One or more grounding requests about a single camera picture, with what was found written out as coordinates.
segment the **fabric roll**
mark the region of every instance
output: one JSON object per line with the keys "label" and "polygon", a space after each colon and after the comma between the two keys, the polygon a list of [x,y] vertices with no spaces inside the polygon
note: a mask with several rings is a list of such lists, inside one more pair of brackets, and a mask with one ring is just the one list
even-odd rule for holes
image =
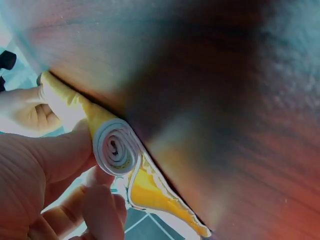
{"label": "fabric roll", "polygon": [[169,187],[126,121],[90,102],[49,72],[42,73],[40,82],[46,101],[67,130],[87,121],[97,164],[110,175],[126,177],[127,199],[132,207],[170,214],[176,218],[176,224],[184,222],[185,231],[198,239],[211,236],[210,230]]}

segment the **brown wooden table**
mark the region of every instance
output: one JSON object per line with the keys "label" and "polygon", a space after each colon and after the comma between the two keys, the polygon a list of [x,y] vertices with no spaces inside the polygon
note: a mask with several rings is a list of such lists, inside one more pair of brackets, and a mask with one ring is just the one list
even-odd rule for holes
{"label": "brown wooden table", "polygon": [[0,9],[37,71],[131,124],[218,239],[320,239],[320,0]]}

